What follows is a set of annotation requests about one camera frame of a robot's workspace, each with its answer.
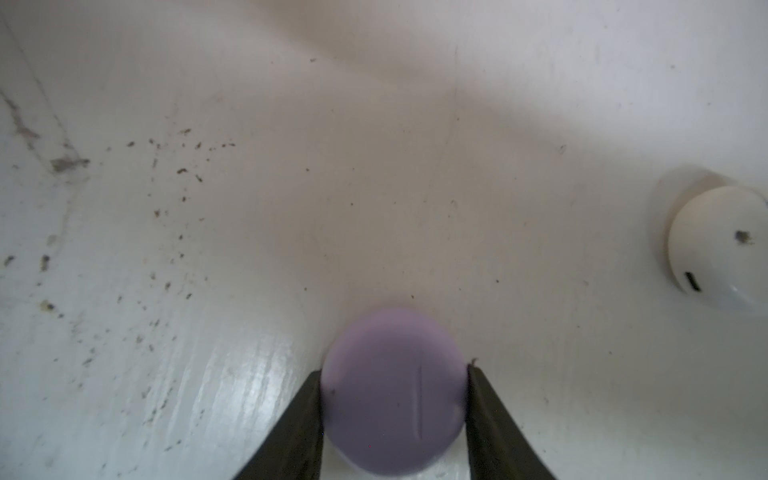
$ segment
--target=glossy white floor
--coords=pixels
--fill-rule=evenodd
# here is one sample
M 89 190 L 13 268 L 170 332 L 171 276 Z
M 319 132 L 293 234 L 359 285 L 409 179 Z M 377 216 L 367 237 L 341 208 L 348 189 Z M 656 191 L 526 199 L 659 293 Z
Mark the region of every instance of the glossy white floor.
M 680 185 L 768 187 L 768 3 L 0 14 L 0 478 L 228 480 L 385 305 L 561 480 L 768 475 L 768 322 L 660 261 Z M 415 478 L 467 477 L 461 437 Z

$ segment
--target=dark hole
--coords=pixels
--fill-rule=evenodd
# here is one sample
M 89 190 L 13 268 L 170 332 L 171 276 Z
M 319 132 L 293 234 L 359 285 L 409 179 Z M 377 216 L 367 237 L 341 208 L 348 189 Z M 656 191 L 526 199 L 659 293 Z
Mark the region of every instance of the dark hole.
M 686 272 L 685 277 L 688 279 L 688 283 L 690 283 L 690 288 L 697 292 L 701 291 L 701 287 L 696 283 L 696 277 L 691 272 Z

